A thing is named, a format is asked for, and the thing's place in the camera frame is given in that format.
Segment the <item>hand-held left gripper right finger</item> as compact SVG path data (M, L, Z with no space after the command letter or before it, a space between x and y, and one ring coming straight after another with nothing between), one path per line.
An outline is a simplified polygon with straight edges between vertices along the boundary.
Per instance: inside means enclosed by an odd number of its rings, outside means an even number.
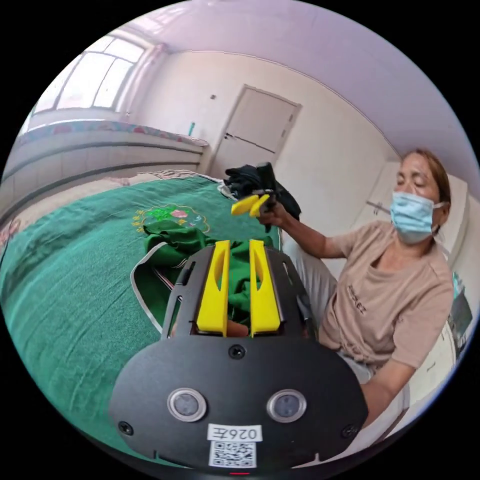
M249 241L250 336L278 331L281 318L264 242Z

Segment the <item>person's right hand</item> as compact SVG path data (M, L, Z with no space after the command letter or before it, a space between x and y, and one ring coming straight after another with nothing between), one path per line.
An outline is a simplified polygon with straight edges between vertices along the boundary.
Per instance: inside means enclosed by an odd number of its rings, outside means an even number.
M264 211L258 221L261 225L275 226L280 229L288 227L294 218L286 211L285 207L276 202L269 210Z

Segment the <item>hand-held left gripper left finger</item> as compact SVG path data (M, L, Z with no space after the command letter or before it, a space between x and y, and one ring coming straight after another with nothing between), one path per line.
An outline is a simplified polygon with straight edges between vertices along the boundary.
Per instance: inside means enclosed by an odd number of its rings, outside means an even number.
M215 243L205 276L196 325L201 333L227 335L230 241Z

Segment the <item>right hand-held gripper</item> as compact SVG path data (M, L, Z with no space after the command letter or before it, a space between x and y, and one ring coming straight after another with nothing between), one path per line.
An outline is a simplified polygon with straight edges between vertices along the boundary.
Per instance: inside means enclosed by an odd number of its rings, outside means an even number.
M258 195L250 195L234 203L230 212L232 216L250 213L250 217L258 218L277 203L277 182L272 164L270 162L261 163L256 170L261 187Z

